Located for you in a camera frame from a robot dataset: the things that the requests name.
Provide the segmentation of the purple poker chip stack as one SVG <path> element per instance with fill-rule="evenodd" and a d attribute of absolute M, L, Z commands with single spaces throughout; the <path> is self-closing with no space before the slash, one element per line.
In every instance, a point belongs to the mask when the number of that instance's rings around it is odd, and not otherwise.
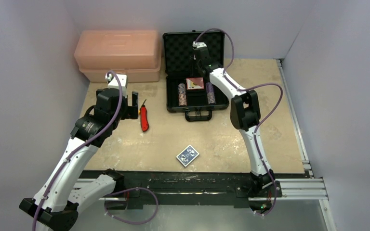
<path fill-rule="evenodd" d="M 207 101 L 208 104 L 216 104 L 215 94 L 214 94 L 214 87 L 211 82 L 206 83 L 206 92 L 207 92 Z"/>

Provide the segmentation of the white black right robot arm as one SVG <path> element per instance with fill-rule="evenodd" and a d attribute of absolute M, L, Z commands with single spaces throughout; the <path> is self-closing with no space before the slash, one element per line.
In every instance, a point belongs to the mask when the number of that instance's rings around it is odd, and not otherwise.
<path fill-rule="evenodd" d="M 193 51 L 198 73 L 216 86 L 230 102 L 231 123 L 240 132 L 249 156 L 252 192 L 262 196 L 270 190 L 271 185 L 277 189 L 274 173 L 261 142 L 261 113 L 257 92 L 243 91 L 225 68 L 213 60 L 205 43 L 194 42 Z"/>

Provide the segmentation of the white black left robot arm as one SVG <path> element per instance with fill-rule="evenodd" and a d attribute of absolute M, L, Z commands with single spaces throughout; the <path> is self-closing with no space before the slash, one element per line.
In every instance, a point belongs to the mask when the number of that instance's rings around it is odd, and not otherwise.
<path fill-rule="evenodd" d="M 138 118 L 138 93 L 132 92 L 131 99 L 132 104 L 128 105 L 127 96 L 115 88 L 96 91 L 96 104 L 76 121 L 66 150 L 47 182 L 19 205 L 33 217 L 34 231 L 68 231 L 93 202 L 108 194 L 123 194 L 124 175 L 112 169 L 103 171 L 79 190 L 74 185 L 119 121 Z"/>

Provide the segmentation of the red playing card deck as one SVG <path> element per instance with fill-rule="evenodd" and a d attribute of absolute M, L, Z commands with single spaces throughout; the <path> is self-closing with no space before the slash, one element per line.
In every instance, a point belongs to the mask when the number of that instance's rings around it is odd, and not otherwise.
<path fill-rule="evenodd" d="M 191 77 L 185 79 L 186 90 L 205 89 L 204 79 L 202 77 Z"/>

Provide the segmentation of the blue playing card deck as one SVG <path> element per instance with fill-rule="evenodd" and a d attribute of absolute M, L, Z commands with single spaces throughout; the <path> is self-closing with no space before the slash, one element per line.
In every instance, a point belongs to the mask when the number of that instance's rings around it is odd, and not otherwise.
<path fill-rule="evenodd" d="M 176 159 L 183 167 L 188 167 L 198 156 L 199 152 L 192 145 L 188 145 L 176 156 Z"/>

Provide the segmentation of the black poker set case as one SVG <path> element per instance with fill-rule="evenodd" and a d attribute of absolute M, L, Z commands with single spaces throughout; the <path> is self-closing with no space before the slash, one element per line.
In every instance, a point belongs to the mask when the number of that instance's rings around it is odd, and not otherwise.
<path fill-rule="evenodd" d="M 209 121 L 213 111 L 229 106 L 227 97 L 197 70 L 192 43 L 204 42 L 210 56 L 224 63 L 225 35 L 220 31 L 168 32 L 162 35 L 165 56 L 166 108 L 183 113 L 188 122 Z"/>

